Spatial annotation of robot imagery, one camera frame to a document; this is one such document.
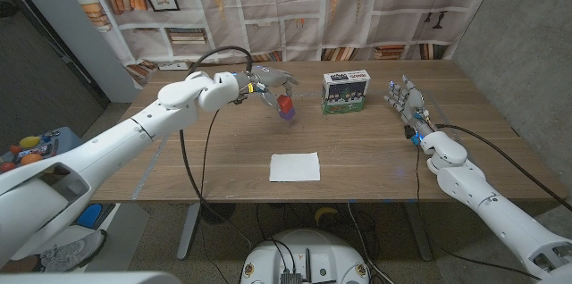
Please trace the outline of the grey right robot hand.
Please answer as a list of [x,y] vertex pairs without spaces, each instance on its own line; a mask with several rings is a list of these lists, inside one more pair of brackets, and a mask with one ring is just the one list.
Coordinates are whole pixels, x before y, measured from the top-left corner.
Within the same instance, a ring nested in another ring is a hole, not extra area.
[[430,123],[423,94],[405,75],[402,79],[401,85],[394,81],[390,82],[389,95],[385,96],[384,100],[397,111],[406,126],[424,138],[435,132],[435,127]]

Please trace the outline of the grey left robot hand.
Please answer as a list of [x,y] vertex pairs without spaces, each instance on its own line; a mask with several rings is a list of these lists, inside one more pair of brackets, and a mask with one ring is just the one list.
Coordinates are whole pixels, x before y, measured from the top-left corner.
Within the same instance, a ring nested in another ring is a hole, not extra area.
[[258,93],[264,104],[278,112],[282,109],[278,103],[278,96],[269,88],[283,87],[286,95],[291,96],[292,86],[299,83],[287,71],[261,65],[254,66],[250,73],[236,72],[234,78],[239,85],[239,96],[233,101],[234,104],[241,104],[249,94]]

